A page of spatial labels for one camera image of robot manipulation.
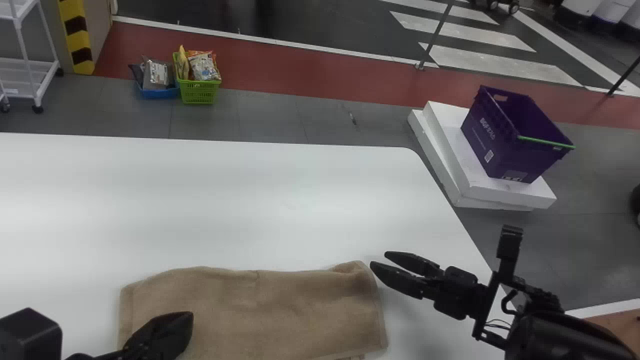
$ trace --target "hazard stripe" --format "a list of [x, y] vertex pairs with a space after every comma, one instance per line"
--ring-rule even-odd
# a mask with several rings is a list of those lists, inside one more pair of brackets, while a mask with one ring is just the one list
[[84, 13], [84, 0], [58, 0], [67, 51], [76, 74], [93, 74], [95, 63]]

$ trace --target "purple plastic crate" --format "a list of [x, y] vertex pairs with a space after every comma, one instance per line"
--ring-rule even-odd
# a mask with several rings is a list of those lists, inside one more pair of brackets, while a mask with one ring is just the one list
[[462, 132], [487, 175], [529, 184], [575, 149], [529, 96], [487, 86]]

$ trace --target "gray floor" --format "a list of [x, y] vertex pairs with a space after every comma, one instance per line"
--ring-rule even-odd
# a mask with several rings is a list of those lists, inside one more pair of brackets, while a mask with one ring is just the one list
[[[35, 115], [30, 102], [12, 101], [0, 131], [398, 146], [430, 167], [404, 106], [227, 89], [215, 106], [184, 106], [146, 101], [131, 81], [67, 75], [54, 79], [43, 107]], [[550, 209], [456, 212], [494, 268], [502, 224], [523, 227], [517, 274], [558, 294], [567, 309], [638, 298], [640, 229], [627, 197], [640, 183], [640, 131], [559, 126], [577, 149], [545, 174], [558, 197]]]

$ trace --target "cable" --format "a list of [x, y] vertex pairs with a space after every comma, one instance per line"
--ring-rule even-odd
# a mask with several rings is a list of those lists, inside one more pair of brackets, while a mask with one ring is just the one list
[[502, 301], [500, 302], [500, 306], [502, 308], [503, 313], [507, 315], [513, 315], [513, 316], [518, 314], [517, 311], [507, 309], [507, 304], [509, 303], [509, 301], [513, 300], [513, 298], [515, 298], [516, 295], [518, 295], [518, 290], [511, 289], [511, 291], [507, 294], [507, 296], [505, 296], [502, 299]]
[[484, 327], [494, 327], [494, 328], [497, 328], [497, 329], [504, 329], [504, 330], [507, 330], [507, 331], [510, 331], [510, 330], [511, 330], [511, 328], [510, 328], [510, 327], [506, 327], [506, 326], [504, 326], [504, 325], [496, 325], [496, 324], [494, 324], [494, 323], [488, 323], [488, 324], [486, 324]]
[[496, 318], [496, 319], [491, 319], [491, 320], [487, 321], [486, 323], [487, 323], [487, 324], [491, 324], [492, 322], [501, 322], [501, 323], [503, 323], [504, 325], [506, 325], [506, 326], [508, 326], [508, 327], [511, 327], [511, 324], [510, 324], [509, 322], [507, 322], [507, 321], [505, 321], [505, 320], [503, 320], [503, 319], [498, 319], [498, 318]]

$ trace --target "white shelf cart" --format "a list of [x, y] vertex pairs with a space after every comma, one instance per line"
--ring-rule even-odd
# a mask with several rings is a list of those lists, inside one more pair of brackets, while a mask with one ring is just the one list
[[[37, 7], [40, 12], [40, 18], [53, 54], [53, 62], [33, 61], [29, 60], [27, 56], [24, 38], [22, 37], [22, 21], [34, 7]], [[13, 22], [15, 32], [18, 35], [20, 50], [22, 51], [22, 59], [0, 58], [0, 83], [3, 85], [3, 95], [4, 97], [33, 99], [33, 111], [37, 114], [42, 113], [44, 110], [42, 108], [42, 96], [47, 91], [51, 79], [54, 75], [64, 75], [64, 72], [60, 68], [58, 55], [51, 40], [51, 33], [49, 32], [49, 26], [42, 11], [40, 0], [0, 0], [0, 20]]]

